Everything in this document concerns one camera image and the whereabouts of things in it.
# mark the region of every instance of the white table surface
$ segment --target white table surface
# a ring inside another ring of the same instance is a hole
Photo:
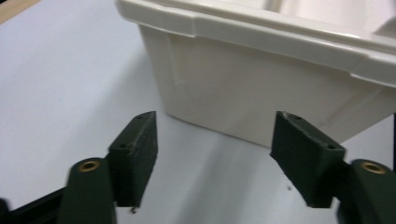
[[[105,0],[41,0],[0,24],[0,197],[15,209],[63,187],[150,110],[158,160],[142,207],[118,209],[119,223],[336,223],[338,202],[305,207],[268,148],[165,115],[137,26]],[[392,117],[343,145],[347,161],[391,166]]]

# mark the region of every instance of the table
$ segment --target table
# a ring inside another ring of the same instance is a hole
[[[336,223],[311,209],[270,149],[167,116],[138,28],[114,2],[41,0],[0,25],[0,196],[12,209],[156,110],[159,156],[142,207],[119,223]],[[392,117],[346,141],[347,161],[392,165]]]

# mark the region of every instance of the bin rim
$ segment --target bin rim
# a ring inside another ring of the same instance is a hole
[[[116,5],[125,20],[166,33],[261,49],[396,88],[391,36],[213,0],[116,0]]]

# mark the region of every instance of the brass insert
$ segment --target brass insert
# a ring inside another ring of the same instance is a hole
[[[95,170],[96,168],[98,168],[100,165],[99,161],[86,161],[84,163],[82,163],[78,169],[80,172],[89,172],[92,170]]]
[[[387,171],[382,168],[381,166],[374,164],[372,162],[364,162],[361,164],[361,167],[363,167],[366,171],[370,171],[371,173],[375,173],[378,175],[383,175],[384,173],[386,173]]]

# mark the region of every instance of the plastic container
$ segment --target plastic container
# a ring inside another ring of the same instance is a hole
[[[338,142],[396,112],[393,0],[118,0],[168,114],[271,146],[277,110]]]

